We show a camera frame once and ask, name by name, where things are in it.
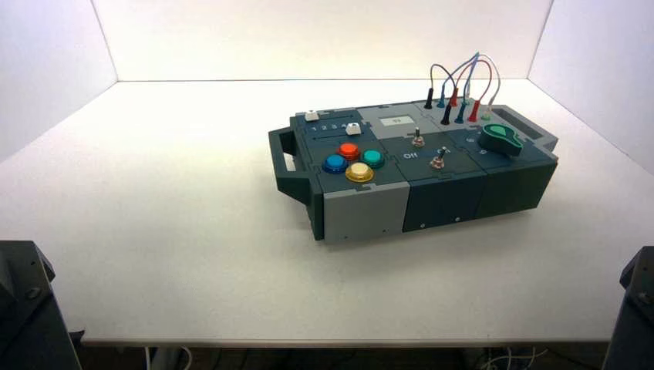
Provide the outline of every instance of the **red cable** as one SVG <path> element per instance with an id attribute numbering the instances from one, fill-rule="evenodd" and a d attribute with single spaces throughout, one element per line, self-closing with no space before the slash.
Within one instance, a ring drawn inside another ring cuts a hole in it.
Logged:
<path id="1" fill-rule="evenodd" d="M 481 94 L 481 96 L 479 97 L 479 101 L 481 101 L 481 100 L 484 98 L 484 95 L 486 95 L 486 92 L 488 92 L 488 89 L 491 87 L 490 84 L 491 84 L 491 82 L 493 81 L 493 69 L 491 69 L 491 65 L 488 64 L 488 62 L 486 62 L 485 60 L 483 60 L 483 59 L 479 59 L 479 60 L 477 60 L 477 61 L 478 61 L 478 62 L 482 62 L 483 64 L 486 65 L 486 67 L 488 67 L 488 85 L 486 85 L 486 89 L 484 90 L 484 93 Z M 466 68 L 464 68 L 464 70 L 461 71 L 461 73 L 459 73 L 459 78 L 457 79 L 457 83 L 454 85 L 455 88 L 456 88 L 457 86 L 459 86 L 459 80 L 461 79 L 461 76 L 464 75 L 464 73 L 467 71 L 468 67 L 472 66 L 472 63 L 473 63 L 473 62 L 468 63 L 468 65 L 466 66 Z"/>

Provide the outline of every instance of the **white table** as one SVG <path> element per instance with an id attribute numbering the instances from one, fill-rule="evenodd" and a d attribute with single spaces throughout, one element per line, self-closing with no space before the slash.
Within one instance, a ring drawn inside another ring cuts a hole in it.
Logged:
<path id="1" fill-rule="evenodd" d="M 267 132 L 291 114 L 426 85 L 119 83 L 0 164 L 0 239 L 42 248 L 89 344 L 608 340 L 654 177 L 526 80 L 497 103 L 560 139 L 535 210 L 328 246 L 276 190 Z"/>

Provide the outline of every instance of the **yellow button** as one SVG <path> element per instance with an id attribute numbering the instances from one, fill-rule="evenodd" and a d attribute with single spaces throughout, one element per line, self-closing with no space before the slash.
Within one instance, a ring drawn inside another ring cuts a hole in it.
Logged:
<path id="1" fill-rule="evenodd" d="M 346 170 L 346 177 L 357 183 L 365 183 L 366 181 L 372 180 L 374 174 L 372 168 L 361 162 L 351 164 Z"/>

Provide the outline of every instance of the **white backdrop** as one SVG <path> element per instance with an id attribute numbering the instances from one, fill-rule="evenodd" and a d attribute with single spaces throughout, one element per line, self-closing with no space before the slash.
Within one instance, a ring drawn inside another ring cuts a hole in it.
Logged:
<path id="1" fill-rule="evenodd" d="M 89 0 L 0 2 L 0 160 L 115 81 Z"/>
<path id="2" fill-rule="evenodd" d="M 425 78 L 494 56 L 526 78 L 551 0 L 93 0 L 119 80 Z"/>
<path id="3" fill-rule="evenodd" d="M 654 2 L 555 1 L 529 79 L 654 173 Z"/>

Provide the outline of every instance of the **handle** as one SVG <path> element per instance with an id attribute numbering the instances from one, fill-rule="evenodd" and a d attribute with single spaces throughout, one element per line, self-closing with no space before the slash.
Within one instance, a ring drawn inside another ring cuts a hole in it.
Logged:
<path id="1" fill-rule="evenodd" d="M 275 170 L 277 188 L 291 198 L 309 205 L 312 202 L 311 181 L 309 173 L 304 170 L 302 156 L 298 148 L 295 132 L 291 127 L 276 129 L 268 133 L 272 166 Z M 284 153 L 298 157 L 296 165 L 301 170 L 289 171 L 286 168 Z"/>

